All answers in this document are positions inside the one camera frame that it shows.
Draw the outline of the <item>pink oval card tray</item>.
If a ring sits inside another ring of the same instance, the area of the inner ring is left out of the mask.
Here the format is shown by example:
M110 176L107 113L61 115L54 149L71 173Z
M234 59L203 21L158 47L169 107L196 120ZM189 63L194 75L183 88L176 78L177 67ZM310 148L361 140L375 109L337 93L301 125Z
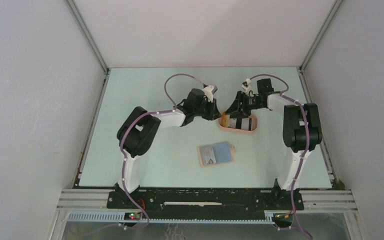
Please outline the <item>pink oval card tray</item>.
M258 128L258 119L253 114L247 118L231 118L222 112L216 123L222 131L244 135L252 135Z

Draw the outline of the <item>silver white VIP card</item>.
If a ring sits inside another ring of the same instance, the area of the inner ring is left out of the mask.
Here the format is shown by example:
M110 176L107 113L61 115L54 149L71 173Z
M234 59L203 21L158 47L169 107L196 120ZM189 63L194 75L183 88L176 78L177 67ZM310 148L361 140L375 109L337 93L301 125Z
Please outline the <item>silver white VIP card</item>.
M211 166L217 163L214 149L211 145L201 147L200 154L204 166Z

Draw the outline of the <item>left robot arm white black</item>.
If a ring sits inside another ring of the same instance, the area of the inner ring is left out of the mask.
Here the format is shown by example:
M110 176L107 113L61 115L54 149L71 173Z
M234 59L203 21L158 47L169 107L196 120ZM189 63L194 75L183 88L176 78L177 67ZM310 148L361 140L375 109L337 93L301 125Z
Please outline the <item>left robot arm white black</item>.
M221 117L217 107L215 85L193 88L187 98L173 109L147 111L137 106L130 113L116 134L123 155L121 176L117 184L123 189L118 201L125 208L133 208L138 202L140 167L138 159L151 147L157 132L169 127L184 127L195 118L214 121Z

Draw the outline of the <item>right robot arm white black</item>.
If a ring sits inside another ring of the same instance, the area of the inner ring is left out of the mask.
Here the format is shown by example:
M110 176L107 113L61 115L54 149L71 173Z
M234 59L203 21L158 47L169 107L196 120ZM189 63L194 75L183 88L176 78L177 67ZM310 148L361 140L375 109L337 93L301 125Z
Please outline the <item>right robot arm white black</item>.
M323 140L319 108L316 103L300 103L286 95L288 89L274 90L274 75L258 74L247 78L236 93L225 115L234 119L250 117L253 110L269 109L282 115L282 139L287 147L285 169L275 180L271 204L284 209L298 194L299 179L311 152Z

